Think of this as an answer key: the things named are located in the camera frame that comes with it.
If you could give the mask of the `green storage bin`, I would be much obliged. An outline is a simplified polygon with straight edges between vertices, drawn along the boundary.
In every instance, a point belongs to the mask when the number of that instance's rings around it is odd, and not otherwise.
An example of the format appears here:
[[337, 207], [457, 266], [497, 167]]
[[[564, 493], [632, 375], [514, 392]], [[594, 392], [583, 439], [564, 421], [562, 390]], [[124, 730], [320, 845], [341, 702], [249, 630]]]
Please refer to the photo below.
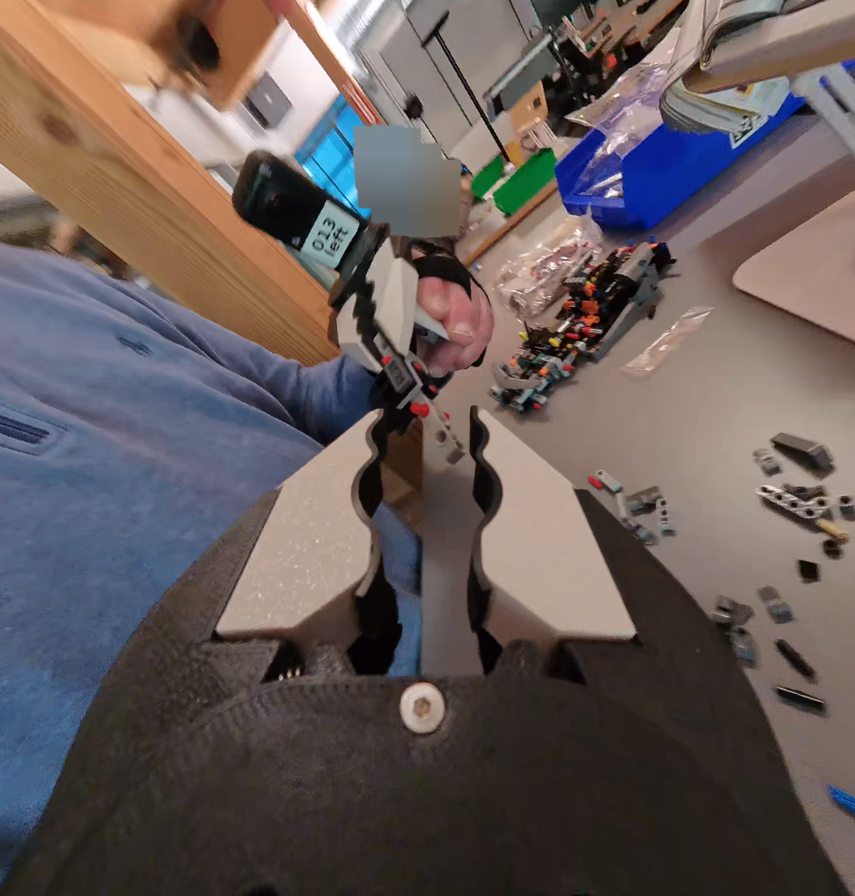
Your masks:
[[497, 156], [473, 177], [470, 189], [476, 200], [491, 197], [494, 206], [510, 217], [554, 180], [555, 167], [553, 148], [534, 153], [511, 175], [504, 175], [503, 159]]

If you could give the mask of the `long light grey lego beam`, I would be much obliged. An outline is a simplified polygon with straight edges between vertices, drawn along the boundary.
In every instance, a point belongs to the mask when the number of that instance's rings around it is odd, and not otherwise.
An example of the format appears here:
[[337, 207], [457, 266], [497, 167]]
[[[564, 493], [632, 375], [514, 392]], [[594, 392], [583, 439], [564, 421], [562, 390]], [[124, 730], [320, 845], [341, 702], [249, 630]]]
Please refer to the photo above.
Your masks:
[[[427, 448], [428, 467], [434, 471], [441, 471], [456, 465], [464, 456], [465, 448], [459, 436], [454, 432], [448, 414], [440, 409], [436, 403], [440, 391], [448, 383], [451, 376], [448, 375], [439, 379], [434, 378], [428, 374], [423, 362], [419, 361], [413, 354], [408, 354], [407, 356], [397, 352], [396, 354], [406, 358], [413, 375], [416, 375], [420, 380], [420, 385], [411, 394], [409, 402], [396, 408], [384, 404], [378, 397], [376, 388], [377, 402], [384, 412], [387, 431], [403, 434], [414, 423], [421, 423]], [[429, 402], [431, 405], [430, 416], [425, 420], [415, 418], [409, 410], [411, 401]]]

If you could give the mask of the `cluster of dark lego connectors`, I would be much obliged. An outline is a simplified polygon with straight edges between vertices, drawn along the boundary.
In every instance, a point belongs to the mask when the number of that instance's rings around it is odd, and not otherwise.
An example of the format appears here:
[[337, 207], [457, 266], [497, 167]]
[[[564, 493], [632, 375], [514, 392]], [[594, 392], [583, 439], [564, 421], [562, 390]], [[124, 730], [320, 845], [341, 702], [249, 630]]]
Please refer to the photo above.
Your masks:
[[[732, 652], [740, 665], [747, 668], [757, 666], [757, 643], [748, 628], [754, 617], [753, 609], [744, 603], [728, 597], [717, 599], [710, 614], [713, 624], [725, 635]], [[805, 655], [784, 638], [774, 641], [773, 647], [785, 663], [809, 685], [818, 682], [817, 672]], [[785, 706], [791, 706], [818, 718], [828, 715], [826, 700], [798, 687], [774, 685], [771, 691]]]

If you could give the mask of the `small grey black brick assembly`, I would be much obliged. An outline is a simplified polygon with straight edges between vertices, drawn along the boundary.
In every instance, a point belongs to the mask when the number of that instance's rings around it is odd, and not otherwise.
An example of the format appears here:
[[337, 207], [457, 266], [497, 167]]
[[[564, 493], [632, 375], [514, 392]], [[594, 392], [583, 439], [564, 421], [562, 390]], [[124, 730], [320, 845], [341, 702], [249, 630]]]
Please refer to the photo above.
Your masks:
[[413, 375], [405, 357], [396, 353], [382, 356], [381, 371], [377, 375], [375, 386], [380, 400], [391, 407], [399, 407], [411, 400], [411, 394], [417, 390], [420, 380]]

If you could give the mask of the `small clear plastic bag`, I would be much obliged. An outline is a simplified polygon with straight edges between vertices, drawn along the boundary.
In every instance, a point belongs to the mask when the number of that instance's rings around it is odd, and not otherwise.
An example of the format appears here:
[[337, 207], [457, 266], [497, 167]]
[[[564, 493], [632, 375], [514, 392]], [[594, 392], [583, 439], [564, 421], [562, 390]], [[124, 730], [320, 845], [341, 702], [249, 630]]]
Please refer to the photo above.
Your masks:
[[633, 378], [652, 375], [681, 347], [686, 339], [698, 331], [714, 312], [714, 308], [695, 307], [684, 312], [668, 330], [665, 330], [645, 350], [621, 368], [621, 372]]

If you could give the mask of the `dark grey curved lego brick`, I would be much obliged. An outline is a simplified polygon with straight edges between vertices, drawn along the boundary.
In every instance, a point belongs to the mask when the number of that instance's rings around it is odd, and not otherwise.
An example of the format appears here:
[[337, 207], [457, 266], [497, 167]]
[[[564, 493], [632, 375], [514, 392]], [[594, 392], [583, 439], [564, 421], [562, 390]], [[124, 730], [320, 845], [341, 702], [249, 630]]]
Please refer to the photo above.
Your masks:
[[771, 446], [780, 454], [814, 476], [825, 477], [834, 472], [834, 458], [821, 441], [780, 432], [770, 439]]

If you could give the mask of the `wooden ceiling beams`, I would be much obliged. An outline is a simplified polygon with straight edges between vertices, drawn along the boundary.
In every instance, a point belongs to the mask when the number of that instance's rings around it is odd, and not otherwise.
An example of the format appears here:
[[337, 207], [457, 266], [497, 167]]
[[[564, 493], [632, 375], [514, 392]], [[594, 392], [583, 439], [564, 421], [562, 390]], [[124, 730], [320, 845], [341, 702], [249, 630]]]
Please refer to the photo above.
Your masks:
[[317, 364], [337, 353], [324, 288], [123, 85], [202, 88], [229, 109], [283, 22], [382, 123], [311, 2], [0, 1], [0, 163], [181, 304]]

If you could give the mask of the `blue storage bin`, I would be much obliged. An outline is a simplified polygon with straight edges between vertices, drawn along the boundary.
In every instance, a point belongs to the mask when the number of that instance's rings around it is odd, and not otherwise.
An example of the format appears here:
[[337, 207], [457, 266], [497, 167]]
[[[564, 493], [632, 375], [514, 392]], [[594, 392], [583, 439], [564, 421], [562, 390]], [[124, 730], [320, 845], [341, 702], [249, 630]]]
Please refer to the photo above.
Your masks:
[[556, 163], [563, 205], [601, 228], [650, 230], [804, 105], [786, 92], [776, 113], [735, 133], [687, 133], [665, 124], [661, 63], [638, 63], [580, 112], [589, 132]]

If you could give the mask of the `dark grey angled lego beam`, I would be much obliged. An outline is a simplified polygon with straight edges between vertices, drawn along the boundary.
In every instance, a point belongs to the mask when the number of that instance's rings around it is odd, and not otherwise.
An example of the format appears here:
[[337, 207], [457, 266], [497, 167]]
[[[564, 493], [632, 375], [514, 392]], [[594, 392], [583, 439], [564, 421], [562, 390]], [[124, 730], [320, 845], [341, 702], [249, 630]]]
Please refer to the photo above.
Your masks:
[[757, 497], [770, 508], [779, 509], [799, 521], [815, 523], [831, 510], [827, 497], [802, 498], [792, 492], [763, 484], [756, 489]]

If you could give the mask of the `lego instruction booklet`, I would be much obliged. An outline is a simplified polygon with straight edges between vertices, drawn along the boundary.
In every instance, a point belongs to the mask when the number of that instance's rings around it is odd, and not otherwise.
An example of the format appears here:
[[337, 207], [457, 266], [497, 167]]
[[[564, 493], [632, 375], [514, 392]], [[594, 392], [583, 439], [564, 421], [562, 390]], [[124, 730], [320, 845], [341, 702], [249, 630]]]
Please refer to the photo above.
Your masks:
[[664, 124], [742, 137], [791, 80], [855, 58], [855, 1], [692, 1], [659, 97]]

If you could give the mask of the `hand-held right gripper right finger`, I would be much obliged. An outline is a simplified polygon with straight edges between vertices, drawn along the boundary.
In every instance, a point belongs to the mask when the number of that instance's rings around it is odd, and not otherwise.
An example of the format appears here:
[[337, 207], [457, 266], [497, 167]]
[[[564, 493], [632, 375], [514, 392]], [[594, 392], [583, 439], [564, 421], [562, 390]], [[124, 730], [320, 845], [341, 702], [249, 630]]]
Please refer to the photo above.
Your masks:
[[489, 411], [470, 408], [471, 495], [481, 517], [467, 611], [484, 673], [515, 644], [627, 644], [635, 623], [573, 483]]

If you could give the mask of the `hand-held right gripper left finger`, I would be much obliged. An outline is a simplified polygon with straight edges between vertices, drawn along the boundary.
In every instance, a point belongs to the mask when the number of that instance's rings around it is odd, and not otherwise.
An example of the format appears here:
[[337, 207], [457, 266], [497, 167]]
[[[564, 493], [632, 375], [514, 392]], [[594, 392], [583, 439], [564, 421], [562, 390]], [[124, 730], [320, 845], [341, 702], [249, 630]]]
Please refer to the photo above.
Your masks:
[[278, 488], [216, 624], [220, 639], [332, 645], [358, 673], [389, 670], [398, 607], [374, 519], [384, 416], [368, 412]]

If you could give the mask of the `cluster of grey lego connectors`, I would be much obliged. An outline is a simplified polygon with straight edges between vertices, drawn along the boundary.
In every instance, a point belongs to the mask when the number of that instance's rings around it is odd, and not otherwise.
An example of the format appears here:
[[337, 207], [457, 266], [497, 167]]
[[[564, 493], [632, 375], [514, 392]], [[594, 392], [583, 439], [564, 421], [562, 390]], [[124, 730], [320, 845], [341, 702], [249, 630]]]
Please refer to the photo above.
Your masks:
[[656, 546], [678, 532], [670, 518], [669, 503], [661, 488], [652, 485], [630, 494], [615, 493], [617, 516], [621, 525], [645, 546]]

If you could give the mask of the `partly built lego model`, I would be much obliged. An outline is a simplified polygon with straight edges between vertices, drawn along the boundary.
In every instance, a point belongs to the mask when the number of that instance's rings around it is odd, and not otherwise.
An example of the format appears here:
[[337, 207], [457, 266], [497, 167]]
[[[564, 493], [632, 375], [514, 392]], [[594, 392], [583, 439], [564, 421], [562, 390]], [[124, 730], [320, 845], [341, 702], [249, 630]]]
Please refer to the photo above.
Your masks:
[[656, 238], [599, 261], [586, 255], [561, 280], [555, 317], [523, 324], [518, 350], [494, 369], [489, 396], [520, 415], [542, 409], [582, 364], [600, 362], [637, 323], [656, 317], [660, 284], [674, 263], [669, 245]]

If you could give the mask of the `person's blue clothing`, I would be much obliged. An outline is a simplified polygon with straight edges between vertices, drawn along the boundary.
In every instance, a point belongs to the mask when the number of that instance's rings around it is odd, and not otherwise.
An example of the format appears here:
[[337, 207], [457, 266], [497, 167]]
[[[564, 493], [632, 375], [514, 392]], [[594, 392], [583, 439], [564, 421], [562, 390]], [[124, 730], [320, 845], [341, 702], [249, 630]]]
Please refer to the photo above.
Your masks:
[[126, 640], [324, 447], [284, 402], [299, 365], [0, 243], [0, 885]]

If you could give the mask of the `window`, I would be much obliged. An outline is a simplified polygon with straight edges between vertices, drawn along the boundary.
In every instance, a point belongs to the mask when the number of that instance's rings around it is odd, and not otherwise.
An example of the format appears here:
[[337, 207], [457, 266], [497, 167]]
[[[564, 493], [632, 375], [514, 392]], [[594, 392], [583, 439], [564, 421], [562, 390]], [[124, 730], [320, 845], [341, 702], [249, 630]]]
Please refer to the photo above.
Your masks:
[[355, 129], [360, 126], [356, 110], [339, 96], [295, 154], [317, 185], [350, 205], [357, 204], [353, 151]]

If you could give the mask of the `person's left hand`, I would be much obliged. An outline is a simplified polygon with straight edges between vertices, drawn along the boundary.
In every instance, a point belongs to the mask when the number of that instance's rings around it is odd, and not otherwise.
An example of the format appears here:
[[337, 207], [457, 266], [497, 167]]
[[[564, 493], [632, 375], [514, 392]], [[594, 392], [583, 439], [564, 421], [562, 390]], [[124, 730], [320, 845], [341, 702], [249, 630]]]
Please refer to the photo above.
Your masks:
[[481, 363], [491, 341], [494, 317], [489, 297], [468, 269], [443, 251], [413, 250], [419, 280], [418, 307], [446, 332], [444, 339], [420, 349], [433, 378], [443, 378]]

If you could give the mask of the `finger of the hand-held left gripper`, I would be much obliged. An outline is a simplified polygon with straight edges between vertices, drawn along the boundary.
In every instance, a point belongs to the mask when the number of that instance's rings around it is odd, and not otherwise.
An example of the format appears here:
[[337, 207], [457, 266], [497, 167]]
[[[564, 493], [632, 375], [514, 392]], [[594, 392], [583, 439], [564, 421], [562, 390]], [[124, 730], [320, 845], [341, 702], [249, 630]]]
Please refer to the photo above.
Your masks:
[[415, 355], [415, 347], [449, 342], [442, 323], [431, 318], [418, 302], [419, 276], [415, 268], [394, 255], [392, 244], [383, 241], [369, 266], [375, 304], [374, 321], [385, 341], [399, 354]]
[[382, 356], [397, 351], [385, 341], [375, 324], [373, 290], [372, 287], [340, 287], [334, 297], [334, 322], [342, 352], [378, 375]]

